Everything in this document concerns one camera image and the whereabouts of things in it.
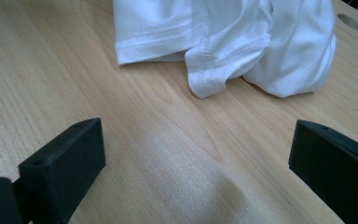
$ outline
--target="wooden table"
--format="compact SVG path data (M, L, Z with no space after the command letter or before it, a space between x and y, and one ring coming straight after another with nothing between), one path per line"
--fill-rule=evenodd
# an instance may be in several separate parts
M100 117L107 166L72 223L340 223L288 169L297 119L358 141L358 31L337 20L336 34L319 92L280 99L237 78L200 100L184 63L117 66L111 0L2 0L0 176Z

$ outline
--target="wooden surface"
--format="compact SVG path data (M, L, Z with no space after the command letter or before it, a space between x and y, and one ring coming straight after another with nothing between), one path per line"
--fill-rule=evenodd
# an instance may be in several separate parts
M111 0L2 0L0 176L100 117L107 166L72 223L340 223L288 169L297 119L358 141L358 31L337 20L336 34L319 92L279 99L237 78L200 100L184 63L117 66Z

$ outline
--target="white cloth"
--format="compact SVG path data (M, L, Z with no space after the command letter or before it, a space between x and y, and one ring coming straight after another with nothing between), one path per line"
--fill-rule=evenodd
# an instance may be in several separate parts
M285 97L317 91L336 49L326 0L114 0L119 64L186 61L205 98L239 77Z

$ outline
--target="white fabric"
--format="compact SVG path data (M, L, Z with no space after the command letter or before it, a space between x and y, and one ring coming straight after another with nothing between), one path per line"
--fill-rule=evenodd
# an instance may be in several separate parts
M280 97L317 91L336 48L328 0L114 0L119 64L186 61L205 98L243 75Z

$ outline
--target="clothing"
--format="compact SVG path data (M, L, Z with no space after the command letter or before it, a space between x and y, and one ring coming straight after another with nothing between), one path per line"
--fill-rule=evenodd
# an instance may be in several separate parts
M285 97L317 91L336 49L325 0L114 0L119 64L186 61L199 98L243 76Z

